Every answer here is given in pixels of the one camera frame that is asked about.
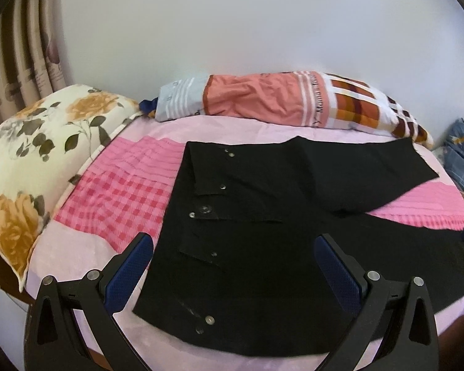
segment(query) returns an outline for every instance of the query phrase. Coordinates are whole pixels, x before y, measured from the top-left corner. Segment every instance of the pink checkered blanket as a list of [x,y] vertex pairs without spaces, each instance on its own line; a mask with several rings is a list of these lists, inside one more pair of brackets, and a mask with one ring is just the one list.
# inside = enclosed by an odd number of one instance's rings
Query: pink checkered blanket
[[[27,291],[36,297],[41,279],[79,279],[101,269],[141,231],[158,241],[163,215],[187,141],[224,144],[284,142],[295,136],[311,140],[366,143],[392,137],[355,130],[327,130],[279,126],[233,117],[195,116],[171,122],[140,117],[128,126],[84,171],[64,205],[38,238],[32,254]],[[417,152],[439,174],[372,215],[414,226],[462,229],[464,201],[431,152],[415,144]],[[115,315],[137,352],[154,369],[233,371],[236,369],[315,369],[323,356],[289,359],[250,359],[196,348],[167,335],[131,311],[140,293],[142,276],[124,311]],[[464,297],[436,315],[438,332],[464,314]],[[81,314],[78,322],[90,348],[99,350]],[[360,362],[369,363],[379,342],[373,342]]]

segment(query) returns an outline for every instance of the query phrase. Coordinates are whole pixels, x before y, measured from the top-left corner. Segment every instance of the black pants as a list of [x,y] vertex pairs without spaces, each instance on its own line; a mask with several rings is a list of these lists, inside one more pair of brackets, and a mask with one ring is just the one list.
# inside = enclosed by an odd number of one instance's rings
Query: black pants
[[464,256],[459,233],[364,214],[434,177],[408,139],[190,142],[134,312],[216,350],[328,352],[352,318],[312,254],[326,232],[364,269],[392,280],[421,276],[440,311],[464,295],[464,276],[441,261]]

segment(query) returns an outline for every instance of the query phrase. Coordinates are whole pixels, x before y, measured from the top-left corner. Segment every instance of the striped pillowcase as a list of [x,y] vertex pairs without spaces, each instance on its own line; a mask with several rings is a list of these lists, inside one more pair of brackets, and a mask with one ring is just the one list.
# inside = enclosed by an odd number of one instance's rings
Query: striped pillowcase
[[198,114],[359,130],[411,137],[428,148],[433,145],[431,135],[416,119],[383,92],[361,81],[316,71],[209,75],[161,88],[157,121]]

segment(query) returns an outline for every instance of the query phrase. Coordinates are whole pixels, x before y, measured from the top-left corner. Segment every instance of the white wall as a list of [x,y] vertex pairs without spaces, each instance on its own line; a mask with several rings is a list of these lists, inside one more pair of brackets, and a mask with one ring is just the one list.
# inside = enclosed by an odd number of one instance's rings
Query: white wall
[[27,305],[14,302],[0,290],[0,347],[19,371],[24,371],[26,318]]
[[464,117],[456,0],[58,0],[57,13],[67,80],[135,99],[200,73],[317,69],[380,88],[434,137]]

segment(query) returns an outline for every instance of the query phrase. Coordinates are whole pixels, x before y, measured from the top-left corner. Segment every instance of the snap fastener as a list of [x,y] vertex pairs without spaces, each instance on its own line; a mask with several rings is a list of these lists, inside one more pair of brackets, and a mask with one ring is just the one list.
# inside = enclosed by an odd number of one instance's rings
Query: snap fastener
[[203,205],[199,208],[199,211],[203,214],[207,214],[211,212],[211,206]]

